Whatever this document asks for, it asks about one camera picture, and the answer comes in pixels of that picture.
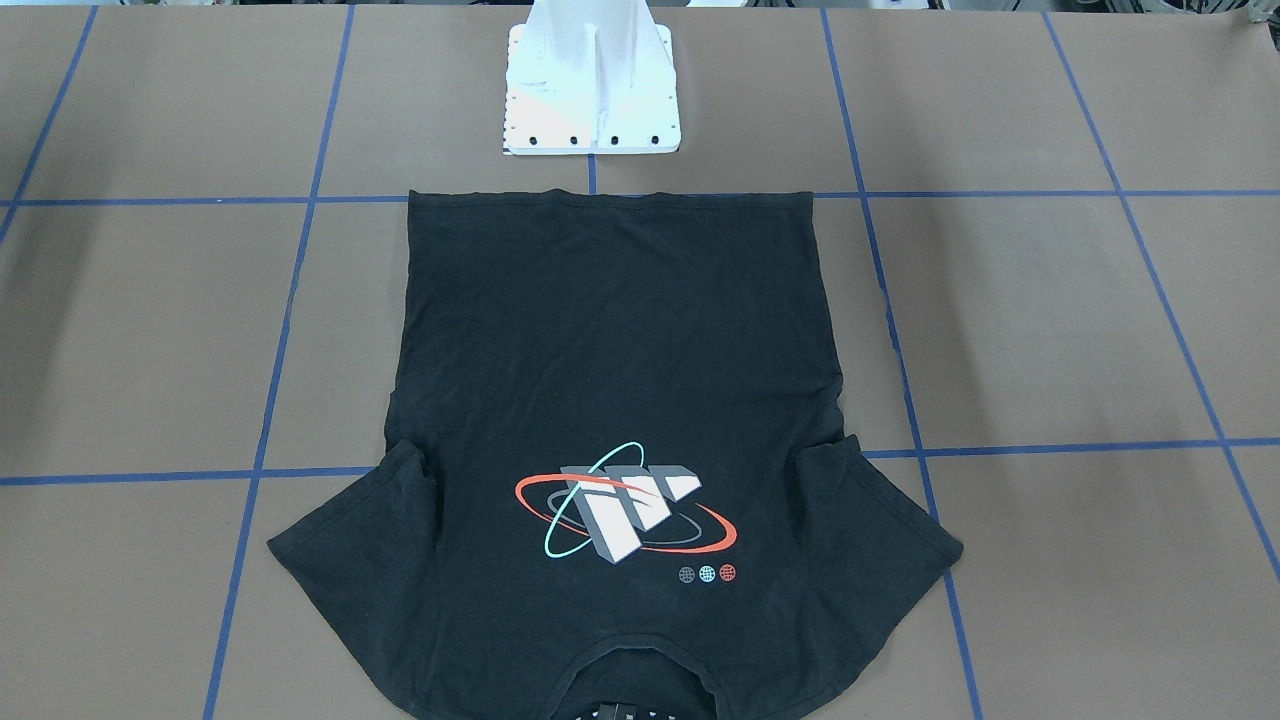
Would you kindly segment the black graphic t-shirt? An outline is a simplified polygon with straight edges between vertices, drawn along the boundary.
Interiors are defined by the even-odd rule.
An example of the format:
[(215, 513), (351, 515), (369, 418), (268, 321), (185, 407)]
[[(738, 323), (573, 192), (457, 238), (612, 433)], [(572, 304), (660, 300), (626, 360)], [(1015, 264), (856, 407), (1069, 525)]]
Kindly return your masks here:
[(365, 477), (269, 548), (415, 719), (801, 719), (963, 544), (844, 430), (809, 193), (407, 197)]

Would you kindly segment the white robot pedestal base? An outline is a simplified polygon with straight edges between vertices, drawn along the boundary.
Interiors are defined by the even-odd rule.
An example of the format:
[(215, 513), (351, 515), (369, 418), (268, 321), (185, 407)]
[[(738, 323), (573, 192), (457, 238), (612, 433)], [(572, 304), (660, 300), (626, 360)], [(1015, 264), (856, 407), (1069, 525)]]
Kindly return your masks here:
[(507, 49), (503, 152), (678, 150), (672, 33), (645, 1), (535, 1)]

